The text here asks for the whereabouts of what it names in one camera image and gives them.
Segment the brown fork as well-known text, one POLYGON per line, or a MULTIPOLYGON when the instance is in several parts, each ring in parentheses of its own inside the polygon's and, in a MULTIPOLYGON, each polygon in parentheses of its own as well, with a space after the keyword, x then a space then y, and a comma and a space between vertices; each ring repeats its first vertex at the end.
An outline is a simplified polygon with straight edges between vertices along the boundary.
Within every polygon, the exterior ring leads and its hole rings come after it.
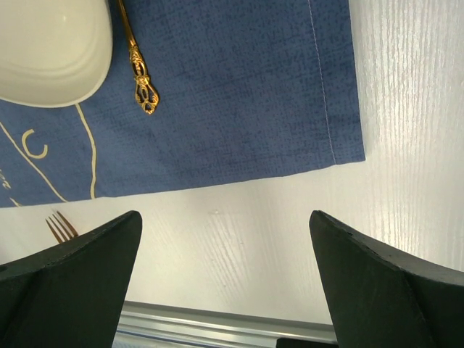
POLYGON ((55 211, 47 217, 46 225, 58 244, 65 243, 66 241, 79 237, 74 226, 60 211, 55 211))

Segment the gold metal spoon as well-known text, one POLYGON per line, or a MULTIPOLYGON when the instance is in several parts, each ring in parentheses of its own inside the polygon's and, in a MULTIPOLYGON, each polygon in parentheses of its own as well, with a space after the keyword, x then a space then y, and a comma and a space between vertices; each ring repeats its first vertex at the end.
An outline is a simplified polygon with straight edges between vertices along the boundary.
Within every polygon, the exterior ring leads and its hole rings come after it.
POLYGON ((124 1, 117 0, 116 3, 122 17, 125 37, 128 45, 130 65, 133 71, 133 79, 135 82, 134 99, 137 105, 140 106, 146 114, 153 115, 160 102, 160 96, 156 88, 152 85, 145 60, 133 34, 129 18, 125 10, 124 1))

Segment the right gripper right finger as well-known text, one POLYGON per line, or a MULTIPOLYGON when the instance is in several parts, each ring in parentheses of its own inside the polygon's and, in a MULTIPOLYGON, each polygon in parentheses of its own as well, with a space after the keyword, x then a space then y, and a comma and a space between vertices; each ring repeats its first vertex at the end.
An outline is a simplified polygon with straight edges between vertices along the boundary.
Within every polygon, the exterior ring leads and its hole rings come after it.
POLYGON ((462 347, 463 272, 366 236, 322 211, 312 247, 340 347, 462 347))

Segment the blue fish placemat cloth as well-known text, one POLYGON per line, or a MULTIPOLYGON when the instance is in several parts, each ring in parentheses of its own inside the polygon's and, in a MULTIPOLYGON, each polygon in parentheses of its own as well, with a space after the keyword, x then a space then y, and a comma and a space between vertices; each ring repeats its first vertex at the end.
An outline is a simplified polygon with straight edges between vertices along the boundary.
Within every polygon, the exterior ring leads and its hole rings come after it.
POLYGON ((159 95, 112 61, 69 107, 1 103, 3 208, 281 177, 365 159, 347 1, 126 1, 159 95))

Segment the cream ceramic plate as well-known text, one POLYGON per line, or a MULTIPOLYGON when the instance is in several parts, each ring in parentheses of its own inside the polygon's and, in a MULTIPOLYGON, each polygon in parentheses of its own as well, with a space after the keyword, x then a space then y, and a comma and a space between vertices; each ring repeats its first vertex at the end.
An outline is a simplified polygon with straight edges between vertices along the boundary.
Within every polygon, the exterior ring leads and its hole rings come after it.
POLYGON ((66 107, 96 93, 112 60, 107 1, 2 1, 1 99, 66 107))

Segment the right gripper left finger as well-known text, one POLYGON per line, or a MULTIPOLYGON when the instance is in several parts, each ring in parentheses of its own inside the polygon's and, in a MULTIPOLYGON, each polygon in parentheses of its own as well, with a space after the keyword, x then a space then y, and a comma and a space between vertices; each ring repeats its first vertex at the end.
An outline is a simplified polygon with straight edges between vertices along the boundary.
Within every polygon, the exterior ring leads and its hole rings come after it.
POLYGON ((2 347, 111 347, 142 233, 127 212, 1 266, 2 347))

